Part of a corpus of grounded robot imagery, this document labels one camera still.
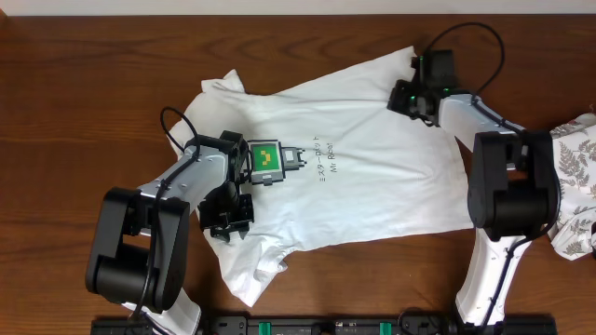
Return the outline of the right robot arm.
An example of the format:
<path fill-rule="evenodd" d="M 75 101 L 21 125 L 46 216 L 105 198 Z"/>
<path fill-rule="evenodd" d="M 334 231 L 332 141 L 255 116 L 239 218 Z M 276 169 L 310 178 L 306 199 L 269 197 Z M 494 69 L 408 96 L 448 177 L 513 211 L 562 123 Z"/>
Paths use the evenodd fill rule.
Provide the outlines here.
<path fill-rule="evenodd" d="M 475 244 L 451 334 L 553 334 L 548 317 L 509 317 L 508 290 L 521 257 L 557 220 L 562 191 L 551 136 L 529 131 L 458 87 L 450 50 L 413 57 L 411 79 L 391 91 L 389 110 L 453 135 L 472 153 L 467 210 Z"/>

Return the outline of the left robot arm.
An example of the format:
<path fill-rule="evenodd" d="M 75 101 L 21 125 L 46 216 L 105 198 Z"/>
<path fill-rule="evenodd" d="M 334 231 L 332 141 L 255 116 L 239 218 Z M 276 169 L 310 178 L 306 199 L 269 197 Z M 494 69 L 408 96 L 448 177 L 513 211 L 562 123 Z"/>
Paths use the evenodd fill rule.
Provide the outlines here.
<path fill-rule="evenodd" d="M 182 158 L 137 189 L 106 193 L 86 272 L 86 287 L 130 309 L 127 318 L 97 319 L 94 334 L 197 334 L 200 307 L 183 290 L 189 220 L 229 242 L 254 220 L 240 191 L 249 145 L 239 133 L 196 135 Z"/>

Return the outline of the white printed t-shirt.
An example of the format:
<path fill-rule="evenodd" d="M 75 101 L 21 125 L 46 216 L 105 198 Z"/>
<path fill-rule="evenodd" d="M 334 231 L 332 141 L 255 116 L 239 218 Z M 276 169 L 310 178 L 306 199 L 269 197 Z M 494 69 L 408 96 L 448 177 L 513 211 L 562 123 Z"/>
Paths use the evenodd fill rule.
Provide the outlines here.
<path fill-rule="evenodd" d="M 251 145 L 256 172 L 278 171 L 271 184 L 243 185 L 247 235 L 209 241 L 243 303 L 295 251 L 471 227 L 455 138 L 387 107 L 395 83 L 413 77 L 413 55 L 406 47 L 268 96 L 248 93 L 236 71 L 202 82 L 171 129 L 176 143 L 229 130 Z"/>

